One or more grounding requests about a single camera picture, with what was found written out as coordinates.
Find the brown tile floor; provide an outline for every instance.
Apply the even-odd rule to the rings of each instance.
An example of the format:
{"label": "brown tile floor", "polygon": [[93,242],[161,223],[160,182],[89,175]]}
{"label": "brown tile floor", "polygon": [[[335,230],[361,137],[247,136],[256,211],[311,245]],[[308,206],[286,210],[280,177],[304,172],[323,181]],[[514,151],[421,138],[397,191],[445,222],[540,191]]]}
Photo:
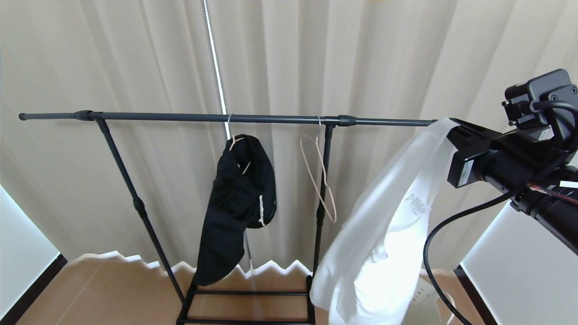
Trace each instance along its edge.
{"label": "brown tile floor", "polygon": [[[236,269],[227,278],[209,286],[228,290],[305,289],[306,274],[291,268],[281,274],[268,268],[246,279]],[[175,276],[182,288],[193,273],[183,266]],[[441,272],[440,285],[456,300],[457,307],[474,324],[483,324],[458,279]],[[147,268],[141,261],[122,257],[98,260],[84,257],[70,262],[18,322],[28,324],[175,324],[180,303],[169,279],[159,268]],[[196,296],[190,318],[242,320],[306,320],[303,297]],[[327,324],[327,312],[316,310],[317,324]]]}

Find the curtain fold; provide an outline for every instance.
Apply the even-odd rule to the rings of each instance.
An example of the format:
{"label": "curtain fold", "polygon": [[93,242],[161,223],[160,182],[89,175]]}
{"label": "curtain fold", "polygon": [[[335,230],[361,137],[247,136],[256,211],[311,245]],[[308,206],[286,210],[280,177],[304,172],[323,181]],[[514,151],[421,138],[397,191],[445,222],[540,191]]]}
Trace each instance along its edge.
{"label": "curtain fold", "polygon": [[[578,78],[576,1],[207,0],[229,114],[457,117],[508,130],[506,87],[556,68]],[[0,3],[3,187],[68,258],[118,250],[157,260],[94,123],[21,122],[20,112],[220,114],[203,1]],[[196,265],[221,123],[110,121],[171,264]],[[231,123],[263,144],[277,214],[248,230],[253,266],[313,264],[317,198],[301,157],[317,125]],[[412,127],[339,127],[328,180],[338,222],[325,218],[322,254],[365,186]],[[314,145],[304,142],[320,180]],[[498,196],[445,183],[431,227]],[[439,233],[433,267],[454,268],[499,212]],[[241,265],[247,269],[248,259]]]}

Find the clothes hanger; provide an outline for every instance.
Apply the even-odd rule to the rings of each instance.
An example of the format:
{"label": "clothes hanger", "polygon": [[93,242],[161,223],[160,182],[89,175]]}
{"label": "clothes hanger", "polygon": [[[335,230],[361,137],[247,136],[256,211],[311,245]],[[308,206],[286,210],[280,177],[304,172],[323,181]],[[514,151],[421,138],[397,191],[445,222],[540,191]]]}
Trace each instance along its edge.
{"label": "clothes hanger", "polygon": [[[243,140],[244,138],[239,138],[239,139],[235,139],[235,135],[233,134],[232,130],[231,130],[231,116],[233,116],[233,114],[229,115],[229,119],[227,119],[227,124],[229,124],[229,131],[231,133],[231,138],[233,139],[233,142],[231,143],[231,146],[229,147],[229,151],[231,151],[231,149],[233,149],[233,146]],[[247,164],[247,166],[245,167],[245,169],[243,170],[243,175],[245,174],[245,172],[247,171],[247,169],[249,168],[249,165],[251,164],[251,161],[249,161],[249,163]]]}
{"label": "clothes hanger", "polygon": [[[336,223],[337,222],[337,209],[335,208],[335,199],[333,198],[333,193],[331,192],[331,188],[327,184],[327,170],[325,169],[325,164],[323,164],[323,157],[321,156],[321,150],[319,149],[319,141],[318,140],[319,140],[319,136],[321,135],[321,118],[319,116],[317,116],[317,120],[319,121],[319,132],[317,133],[315,140],[313,140],[313,138],[311,136],[309,136],[308,134],[303,134],[303,136],[299,140],[299,145],[301,146],[301,153],[303,154],[303,159],[305,160],[305,166],[307,166],[307,171],[309,172],[309,177],[311,177],[311,181],[313,182],[313,187],[315,187],[315,191],[317,192],[317,195],[319,197],[319,201],[321,202],[321,204],[323,204],[323,207],[325,208],[325,212],[327,213],[327,216],[329,217],[331,222]],[[330,197],[331,203],[333,205],[333,216],[329,213],[329,209],[325,205],[325,200],[323,200],[321,198],[321,193],[319,192],[319,189],[317,188],[315,179],[313,178],[313,173],[311,173],[311,169],[309,168],[309,163],[307,162],[307,157],[305,156],[305,151],[303,149],[303,139],[304,138],[309,138],[315,144],[315,148],[317,148],[317,155],[319,156],[319,160],[321,161],[321,168],[323,169],[323,177],[322,177],[323,183],[325,184],[325,188],[327,189],[327,192],[329,192],[329,197]]]}

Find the laundry basket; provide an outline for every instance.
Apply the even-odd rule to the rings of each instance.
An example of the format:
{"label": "laundry basket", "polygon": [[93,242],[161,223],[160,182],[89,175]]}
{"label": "laundry basket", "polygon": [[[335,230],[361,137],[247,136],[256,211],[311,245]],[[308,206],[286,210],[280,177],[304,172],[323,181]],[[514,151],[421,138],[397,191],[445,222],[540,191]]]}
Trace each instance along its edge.
{"label": "laundry basket", "polygon": [[[455,306],[452,296],[446,292],[444,293],[451,304]],[[434,286],[419,278],[416,291],[403,318],[402,325],[449,325],[454,319],[454,314],[451,314],[447,321],[442,320],[438,308],[438,299],[440,297]]]}

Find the black metal clothes rack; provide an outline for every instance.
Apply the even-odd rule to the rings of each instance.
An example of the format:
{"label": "black metal clothes rack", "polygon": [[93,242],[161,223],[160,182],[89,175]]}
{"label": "black metal clothes rack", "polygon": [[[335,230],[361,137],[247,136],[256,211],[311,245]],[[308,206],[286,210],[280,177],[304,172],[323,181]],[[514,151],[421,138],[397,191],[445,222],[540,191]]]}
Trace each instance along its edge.
{"label": "black metal clothes rack", "polygon": [[[145,210],[145,204],[136,193],[135,187],[132,184],[128,171],[124,166],[123,159],[114,144],[110,129],[106,124],[106,120],[152,120],[152,121],[200,121],[200,122],[236,122],[236,123],[288,123],[288,124],[323,124],[325,125],[325,141],[323,149],[323,163],[325,170],[329,169],[329,155],[331,152],[331,138],[335,127],[348,127],[352,125],[393,125],[393,126],[411,126],[422,127],[428,126],[435,120],[395,120],[395,119],[362,119],[355,116],[339,115],[339,116],[275,116],[275,115],[217,115],[217,114],[174,114],[174,113],[114,113],[114,112],[93,112],[91,110],[81,110],[76,113],[40,113],[40,114],[25,114],[19,115],[20,120],[81,120],[94,121],[100,127],[106,143],[112,152],[112,156],[120,170],[120,173],[131,193],[132,203],[138,215],[144,223],[144,227],[149,233],[150,239],[153,241],[154,247],[157,250],[158,256],[165,268],[180,302],[182,303],[181,311],[177,317],[176,324],[233,324],[233,325],[249,325],[249,324],[275,324],[275,325],[297,325],[297,324],[315,324],[315,311],[309,292],[313,277],[319,265],[319,250],[321,244],[321,230],[323,228],[323,219],[325,217],[325,208],[319,201],[316,212],[316,234],[315,234],[315,248],[313,257],[313,273],[306,278],[307,291],[293,292],[293,291],[228,291],[228,290],[198,290],[193,276],[191,284],[187,289],[186,296],[181,291],[179,284],[175,279],[175,275],[171,270],[165,252],[162,249],[153,226],[150,223],[149,217]],[[325,198],[325,183],[321,182],[320,186],[321,199]],[[307,298],[307,321],[265,321],[265,320],[218,320],[218,319],[189,319],[188,311],[191,308],[192,299],[197,294],[220,294],[220,295],[239,295],[239,296],[303,296]]]}

